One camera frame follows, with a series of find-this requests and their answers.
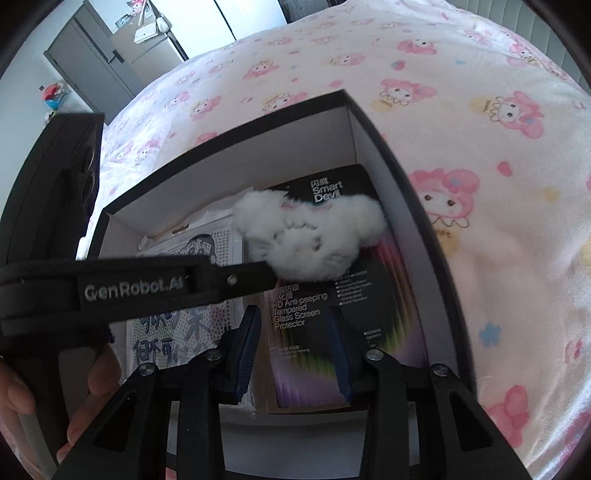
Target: star print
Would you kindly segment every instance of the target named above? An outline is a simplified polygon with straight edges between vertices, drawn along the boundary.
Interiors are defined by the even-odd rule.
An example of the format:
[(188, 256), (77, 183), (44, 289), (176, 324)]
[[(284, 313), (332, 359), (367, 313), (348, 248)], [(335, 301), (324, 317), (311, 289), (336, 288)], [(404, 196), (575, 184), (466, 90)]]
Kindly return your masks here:
[(490, 348), (491, 346), (499, 345), (501, 341), (501, 332), (503, 329), (497, 325), (493, 325), (492, 323), (487, 323), (486, 327), (483, 331), (481, 331), (478, 336), (482, 339), (482, 343), (484, 344), (485, 348)]

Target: toy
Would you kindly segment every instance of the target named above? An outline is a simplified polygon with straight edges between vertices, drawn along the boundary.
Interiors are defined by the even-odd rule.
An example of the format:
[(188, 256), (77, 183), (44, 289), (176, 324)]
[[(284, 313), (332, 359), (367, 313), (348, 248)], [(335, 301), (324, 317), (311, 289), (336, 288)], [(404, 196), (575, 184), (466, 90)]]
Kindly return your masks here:
[(66, 96), (65, 88), (66, 85), (62, 81), (52, 83), (43, 90), (41, 98), (49, 108), (52, 110), (58, 110)]

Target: open cardboard box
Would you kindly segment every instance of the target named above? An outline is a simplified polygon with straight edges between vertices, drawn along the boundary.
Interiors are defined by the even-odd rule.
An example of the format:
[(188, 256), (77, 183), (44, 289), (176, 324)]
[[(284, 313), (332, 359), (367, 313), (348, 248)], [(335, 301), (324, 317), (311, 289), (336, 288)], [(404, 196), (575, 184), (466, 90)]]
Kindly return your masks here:
[[(248, 187), (264, 189), (355, 163), (363, 165), (368, 172), (400, 249), (414, 293), (429, 364), (448, 365), (474, 391), (472, 357), (462, 312), (427, 215), (392, 151), (344, 90), (253, 120), (186, 152), (152, 173), (104, 208), (90, 245), (89, 258), (132, 257), (138, 252), (138, 245), (145, 235), (153, 237), (162, 233), (215, 200)], [(123, 371), (126, 371), (125, 326), (121, 323), (113, 325), (112, 329), (116, 338), (115, 350)], [(363, 442), (365, 428), (359, 424), (359, 413), (356, 412), (289, 415), (281, 416), (290, 417), (281, 420), (269, 417), (277, 416), (257, 416), (246, 423), (281, 425), (279, 430), (284, 447), (286, 442), (298, 442), (298, 437), (301, 442), (301, 436), (294, 433), (295, 430), (285, 435), (285, 429), (305, 430), (304, 426), (310, 423), (347, 419), (356, 419), (351, 422), (351, 432)], [(341, 462), (342, 455), (349, 455), (345, 451), (350, 446), (343, 450), (345, 444), (336, 445), (345, 442), (342, 429), (342, 425), (335, 426), (332, 434), (325, 430), (323, 433), (331, 438), (323, 440), (323, 450), (334, 458), (335, 465)], [(273, 442), (269, 440), (265, 447), (266, 440), (262, 438), (267, 438), (268, 432), (261, 432), (260, 447), (268, 450)], [(257, 435), (248, 430), (248, 442), (253, 442)], [(239, 441), (244, 437), (240, 432), (230, 434), (226, 431), (227, 444), (232, 443), (230, 438)], [(297, 443), (283, 451), (292, 455), (300, 446), (305, 448)], [(236, 457), (228, 454), (227, 467), (233, 469), (232, 459)], [(331, 461), (328, 457), (325, 459), (323, 468), (328, 468)], [(297, 469), (305, 470), (306, 465), (313, 463), (301, 462)], [(358, 474), (340, 471), (342, 463), (339, 471), (332, 468), (327, 478), (334, 478), (335, 474), (341, 477)], [(244, 473), (281, 476), (277, 471), (265, 469)], [(286, 475), (287, 478), (307, 477), (305, 471), (298, 474), (299, 477), (294, 476), (294, 472)], [(319, 478), (322, 473), (314, 471), (310, 475)]]

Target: screen protector package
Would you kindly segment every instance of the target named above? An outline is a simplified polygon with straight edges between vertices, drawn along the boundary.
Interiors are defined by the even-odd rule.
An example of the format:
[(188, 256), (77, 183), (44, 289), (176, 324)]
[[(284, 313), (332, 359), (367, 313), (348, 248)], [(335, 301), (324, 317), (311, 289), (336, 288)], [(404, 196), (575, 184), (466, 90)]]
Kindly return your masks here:
[[(341, 195), (364, 194), (378, 200), (360, 165), (302, 177), (273, 189), (313, 205)], [(270, 413), (348, 406), (339, 392), (326, 335), (331, 306), (340, 306), (346, 320), (372, 346), (406, 365), (427, 364), (413, 294), (389, 230), (375, 247), (362, 249), (349, 271), (336, 281), (283, 283), (264, 296), (266, 335), (262, 340), (268, 344), (269, 361), (259, 365)]]

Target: door handle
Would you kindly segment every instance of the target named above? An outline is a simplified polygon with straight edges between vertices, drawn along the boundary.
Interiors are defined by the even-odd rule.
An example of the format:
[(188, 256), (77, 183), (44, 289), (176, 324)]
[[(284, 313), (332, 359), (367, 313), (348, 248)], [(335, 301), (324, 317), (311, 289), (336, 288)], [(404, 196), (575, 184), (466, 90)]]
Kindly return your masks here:
[(115, 55), (115, 58), (117, 60), (119, 60), (120, 63), (125, 63), (125, 60), (123, 59), (123, 57), (119, 54), (119, 52), (117, 50), (113, 50), (113, 55)]

